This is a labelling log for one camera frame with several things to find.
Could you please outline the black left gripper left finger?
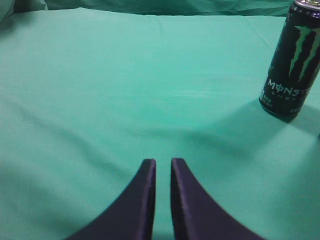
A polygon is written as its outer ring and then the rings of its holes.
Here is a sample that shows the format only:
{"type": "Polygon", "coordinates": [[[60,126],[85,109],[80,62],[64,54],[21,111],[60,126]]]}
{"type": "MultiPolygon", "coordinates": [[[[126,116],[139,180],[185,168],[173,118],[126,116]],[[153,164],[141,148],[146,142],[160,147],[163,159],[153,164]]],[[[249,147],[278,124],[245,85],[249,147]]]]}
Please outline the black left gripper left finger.
{"type": "Polygon", "coordinates": [[[156,161],[145,159],[117,199],[68,240],[150,240],[156,205],[156,161]]]}

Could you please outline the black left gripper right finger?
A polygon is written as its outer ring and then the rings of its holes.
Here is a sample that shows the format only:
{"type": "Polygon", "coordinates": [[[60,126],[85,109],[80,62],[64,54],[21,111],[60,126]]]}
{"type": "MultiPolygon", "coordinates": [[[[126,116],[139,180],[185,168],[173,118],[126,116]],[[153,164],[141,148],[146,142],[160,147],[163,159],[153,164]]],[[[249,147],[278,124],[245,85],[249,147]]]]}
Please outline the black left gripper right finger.
{"type": "Polygon", "coordinates": [[[261,240],[206,192],[183,158],[170,165],[170,210],[176,240],[261,240]]]}

